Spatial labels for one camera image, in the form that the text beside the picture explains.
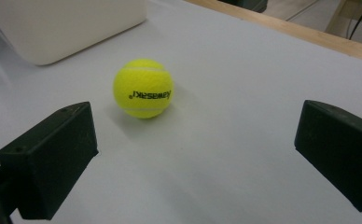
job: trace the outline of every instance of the white box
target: white box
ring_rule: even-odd
[[[0,33],[38,65],[73,53],[146,19],[146,0],[0,0]]]

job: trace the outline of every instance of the black plastic block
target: black plastic block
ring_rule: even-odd
[[[305,101],[295,147],[362,212],[362,119],[333,105]]]
[[[18,178],[24,219],[52,219],[98,153],[91,105],[60,109],[0,150],[1,169]]]

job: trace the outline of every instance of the floor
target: floor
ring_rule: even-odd
[[[308,0],[269,0],[268,8],[263,14],[324,32],[340,1],[341,0],[310,0],[309,4]],[[299,10],[294,10],[289,15],[276,15],[276,11],[292,11],[290,10],[291,7],[298,7]],[[350,32],[355,24],[356,21],[351,22]],[[356,29],[353,40],[362,43],[362,22]]]

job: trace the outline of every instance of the black cable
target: black cable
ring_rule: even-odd
[[[352,17],[350,18],[350,21],[348,22],[349,24],[347,25],[347,30],[346,30],[346,38],[347,39],[350,37],[350,30],[351,30],[351,26],[352,26],[352,21],[355,18],[356,12],[359,11],[359,9],[361,8],[361,5],[362,5],[362,0],[359,0],[358,5],[354,9]]]
[[[350,37],[349,37],[350,40],[352,39],[353,34],[361,21],[362,21],[362,15],[361,15],[361,17],[359,17],[358,22],[355,25],[355,28],[353,29],[352,33],[350,34]]]

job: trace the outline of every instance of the yellow tennis ball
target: yellow tennis ball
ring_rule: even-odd
[[[174,84],[162,64],[137,59],[126,63],[118,71],[113,92],[118,105],[127,114],[149,119],[159,115],[170,104]]]

